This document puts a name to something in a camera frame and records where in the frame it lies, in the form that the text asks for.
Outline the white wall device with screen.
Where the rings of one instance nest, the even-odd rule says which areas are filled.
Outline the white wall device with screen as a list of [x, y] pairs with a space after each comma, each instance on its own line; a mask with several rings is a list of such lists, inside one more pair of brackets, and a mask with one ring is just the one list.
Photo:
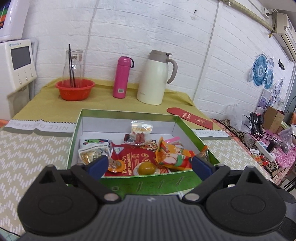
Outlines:
[[29, 39], [1, 43], [1, 89], [11, 95], [37, 78]]

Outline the brown cardboard box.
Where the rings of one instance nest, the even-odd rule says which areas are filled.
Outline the brown cardboard box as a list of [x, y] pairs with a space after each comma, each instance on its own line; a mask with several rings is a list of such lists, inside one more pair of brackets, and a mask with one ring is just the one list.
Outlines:
[[270, 131], [271, 133], [276, 133], [284, 117], [285, 116], [281, 113], [281, 111], [277, 111], [276, 109], [269, 106], [263, 116], [264, 129]]

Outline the green cardboard box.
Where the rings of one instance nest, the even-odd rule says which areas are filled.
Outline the green cardboard box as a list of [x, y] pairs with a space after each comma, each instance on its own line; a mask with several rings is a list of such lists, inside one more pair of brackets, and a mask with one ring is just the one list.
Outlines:
[[[81, 138], [109, 139], [115, 144], [122, 144], [124, 135], [131, 131], [132, 121], [151, 124], [154, 140], [179, 137], [183, 146], [195, 153], [204, 147], [204, 143], [176, 115], [82, 109], [72, 135], [67, 168], [80, 162], [78, 150]], [[99, 181], [118, 195], [125, 196], [175, 193], [195, 188], [202, 180], [193, 170], [185, 170], [148, 176], [106, 176]]]

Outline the pink thermos bottle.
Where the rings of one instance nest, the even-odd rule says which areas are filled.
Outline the pink thermos bottle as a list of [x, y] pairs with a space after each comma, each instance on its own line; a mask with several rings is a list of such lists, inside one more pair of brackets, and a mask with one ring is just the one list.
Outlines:
[[132, 58], [121, 56], [118, 59], [113, 86], [113, 97], [125, 98], [130, 69], [132, 68], [134, 68], [134, 61]]

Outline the cream thermos jug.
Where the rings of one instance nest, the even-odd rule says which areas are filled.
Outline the cream thermos jug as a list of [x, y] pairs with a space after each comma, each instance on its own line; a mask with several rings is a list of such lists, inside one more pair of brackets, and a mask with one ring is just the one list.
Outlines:
[[172, 54], [158, 50], [149, 53], [137, 91], [137, 100], [150, 105], [160, 105], [166, 86], [176, 77], [178, 65]]

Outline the red plastic basket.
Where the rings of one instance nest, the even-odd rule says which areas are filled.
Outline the red plastic basket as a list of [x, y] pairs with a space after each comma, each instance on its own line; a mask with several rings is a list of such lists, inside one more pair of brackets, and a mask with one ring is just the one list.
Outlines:
[[56, 83], [60, 97], [66, 101], [82, 101], [89, 97], [95, 82], [88, 79], [76, 80], [76, 87], [71, 87], [70, 80], [62, 80]]

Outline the clear glass carafe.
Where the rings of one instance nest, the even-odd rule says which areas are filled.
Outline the clear glass carafe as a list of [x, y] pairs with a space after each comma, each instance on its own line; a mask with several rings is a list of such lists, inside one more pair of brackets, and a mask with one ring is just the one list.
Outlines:
[[66, 50], [66, 60], [63, 69], [62, 84], [66, 88], [82, 87], [83, 70], [82, 70], [83, 51], [74, 50], [71, 44], [68, 44]]

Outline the clear peanut snack pack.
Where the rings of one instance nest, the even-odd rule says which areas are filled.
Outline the clear peanut snack pack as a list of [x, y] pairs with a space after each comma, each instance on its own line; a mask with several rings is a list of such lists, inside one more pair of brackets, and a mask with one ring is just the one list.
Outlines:
[[88, 165], [101, 156], [109, 156], [110, 147], [108, 144], [102, 143], [88, 144], [80, 148], [78, 154], [82, 163]]

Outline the white power strip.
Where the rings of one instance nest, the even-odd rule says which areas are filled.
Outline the white power strip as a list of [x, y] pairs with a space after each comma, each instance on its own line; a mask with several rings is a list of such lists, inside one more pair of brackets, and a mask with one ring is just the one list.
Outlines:
[[276, 160], [276, 156], [273, 153], [267, 151], [267, 146], [262, 141], [256, 141], [255, 146], [262, 152], [262, 154], [271, 162]]

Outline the yellow jelly cup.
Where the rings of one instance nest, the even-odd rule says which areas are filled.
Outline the yellow jelly cup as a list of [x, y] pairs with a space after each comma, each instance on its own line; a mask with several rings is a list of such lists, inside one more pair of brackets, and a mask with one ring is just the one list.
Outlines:
[[134, 176], [158, 175], [158, 174], [160, 174], [160, 169], [151, 162], [139, 163], [133, 170]]

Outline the white air conditioner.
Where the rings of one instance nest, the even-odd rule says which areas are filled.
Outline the white air conditioner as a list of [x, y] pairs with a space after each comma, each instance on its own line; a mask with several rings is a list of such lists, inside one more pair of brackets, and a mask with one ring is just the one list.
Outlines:
[[264, 10], [266, 17], [272, 17], [272, 30], [269, 37], [274, 36], [283, 48], [288, 59], [295, 62], [295, 29], [288, 15], [278, 12], [270, 13], [267, 9]]

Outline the red envelope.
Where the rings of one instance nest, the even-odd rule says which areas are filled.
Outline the red envelope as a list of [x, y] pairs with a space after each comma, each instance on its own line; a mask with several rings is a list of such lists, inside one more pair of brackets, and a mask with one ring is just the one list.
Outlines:
[[208, 130], [213, 130], [213, 123], [210, 120], [206, 120], [204, 118], [201, 118], [201, 117], [194, 115], [186, 110], [183, 110], [181, 108], [167, 108], [166, 111], [172, 115], [179, 116], [183, 120], [189, 121], [189, 122], [194, 123], [198, 126], [202, 126]]

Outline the small sausage snack pack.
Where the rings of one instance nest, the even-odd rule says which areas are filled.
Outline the small sausage snack pack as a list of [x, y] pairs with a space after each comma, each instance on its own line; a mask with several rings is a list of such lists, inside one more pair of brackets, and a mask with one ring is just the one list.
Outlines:
[[149, 143], [151, 138], [151, 132], [153, 125], [143, 121], [132, 121], [130, 133], [125, 134], [124, 143], [142, 146]]

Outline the red nuts bag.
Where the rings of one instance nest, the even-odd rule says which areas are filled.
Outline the red nuts bag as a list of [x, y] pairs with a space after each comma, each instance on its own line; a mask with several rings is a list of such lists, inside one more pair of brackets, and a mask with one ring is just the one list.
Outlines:
[[[124, 163], [124, 166], [122, 171], [118, 172], [111, 172], [107, 171], [104, 176], [105, 177], [131, 177], [131, 176], [138, 176], [138, 168], [142, 163], [151, 163], [149, 166], [154, 165], [155, 166], [155, 172], [153, 175], [157, 174], [167, 174], [171, 171], [158, 164], [156, 162], [156, 150], [158, 148], [158, 145], [155, 140], [153, 140], [151, 143], [142, 145], [142, 146], [136, 146], [136, 145], [130, 145], [130, 144], [114, 144], [112, 143], [112, 154], [111, 158], [114, 161], [119, 161], [121, 164]], [[141, 171], [141, 175], [152, 175], [152, 171], [149, 171], [148, 173], [143, 173]]]

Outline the orange snack packet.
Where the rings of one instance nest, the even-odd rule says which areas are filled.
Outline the orange snack packet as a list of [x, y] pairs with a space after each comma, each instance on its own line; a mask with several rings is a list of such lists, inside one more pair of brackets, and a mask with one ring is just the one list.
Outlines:
[[192, 168], [190, 159], [195, 156], [192, 150], [184, 149], [182, 146], [166, 142], [163, 137], [159, 139], [156, 150], [156, 162], [166, 168], [185, 171]]

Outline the blue paper fan decoration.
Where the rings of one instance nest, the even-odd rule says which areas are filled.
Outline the blue paper fan decoration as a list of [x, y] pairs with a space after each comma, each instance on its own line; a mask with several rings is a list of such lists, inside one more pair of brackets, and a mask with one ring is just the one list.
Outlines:
[[247, 81], [252, 82], [255, 86], [263, 86], [269, 90], [274, 80], [274, 61], [265, 54], [259, 54], [248, 73]]

